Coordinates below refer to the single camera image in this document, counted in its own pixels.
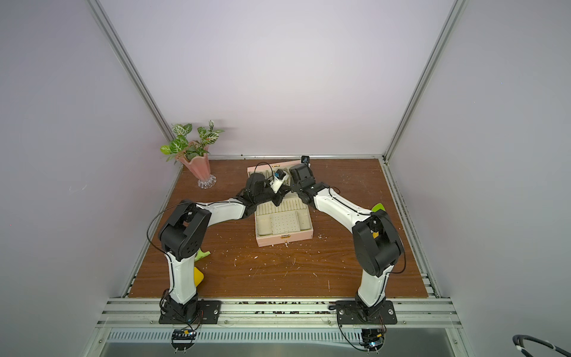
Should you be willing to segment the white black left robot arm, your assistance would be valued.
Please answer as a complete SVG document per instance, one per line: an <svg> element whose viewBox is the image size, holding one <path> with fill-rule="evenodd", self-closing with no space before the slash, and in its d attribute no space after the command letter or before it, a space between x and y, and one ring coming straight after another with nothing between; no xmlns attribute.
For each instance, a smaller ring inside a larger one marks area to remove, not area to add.
<svg viewBox="0 0 571 357"><path fill-rule="evenodd" d="M245 187L234 197L218 202L200 203L183 200L174 205L173 212L159 231L158 250L167 259L170 288L159 302L160 324L192 324L199 317L195 259L210 226L243 220L266 202L278 206L289 188L288 174L277 170L271 178L261 173L251 174Z"/></svg>

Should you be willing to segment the pink jewelry box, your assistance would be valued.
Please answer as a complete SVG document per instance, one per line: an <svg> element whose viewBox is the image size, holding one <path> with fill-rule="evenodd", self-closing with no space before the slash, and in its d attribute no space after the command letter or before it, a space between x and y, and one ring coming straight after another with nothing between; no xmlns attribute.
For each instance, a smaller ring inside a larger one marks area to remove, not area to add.
<svg viewBox="0 0 571 357"><path fill-rule="evenodd" d="M313 238L309 208L296 193L287 193L279 206L272 201L259 205L254 220L259 247L287 245Z"/></svg>

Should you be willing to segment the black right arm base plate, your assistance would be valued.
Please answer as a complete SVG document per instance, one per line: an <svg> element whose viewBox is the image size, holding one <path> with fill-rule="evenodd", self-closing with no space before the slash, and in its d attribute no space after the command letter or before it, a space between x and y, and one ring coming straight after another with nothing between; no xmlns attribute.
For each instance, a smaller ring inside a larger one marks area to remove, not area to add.
<svg viewBox="0 0 571 357"><path fill-rule="evenodd" d="M328 306L334 311L339 324L358 325L396 325L398 324L393 302L383 300L381 303L367 307L355 300L338 300Z"/></svg>

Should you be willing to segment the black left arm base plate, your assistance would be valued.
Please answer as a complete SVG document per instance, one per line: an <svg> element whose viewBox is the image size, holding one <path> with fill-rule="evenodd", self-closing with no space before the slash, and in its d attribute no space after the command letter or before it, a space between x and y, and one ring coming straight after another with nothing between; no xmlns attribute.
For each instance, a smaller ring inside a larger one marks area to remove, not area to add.
<svg viewBox="0 0 571 357"><path fill-rule="evenodd" d="M189 300L186 304L164 301L159 324L217 324L221 306L221 300Z"/></svg>

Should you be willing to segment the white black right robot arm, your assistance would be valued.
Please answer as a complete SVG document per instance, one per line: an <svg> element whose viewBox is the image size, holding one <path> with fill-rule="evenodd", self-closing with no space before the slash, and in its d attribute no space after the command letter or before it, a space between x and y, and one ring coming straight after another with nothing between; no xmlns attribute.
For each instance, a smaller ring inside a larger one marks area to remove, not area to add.
<svg viewBox="0 0 571 357"><path fill-rule="evenodd" d="M363 269L355 296L355 312L362 321L381 317L386 306L386 288L400 257L402 240L383 208L366 210L343 198L332 187L316 181L308 156L289 169L291 190L303 203L329 215L352 234L355 256Z"/></svg>

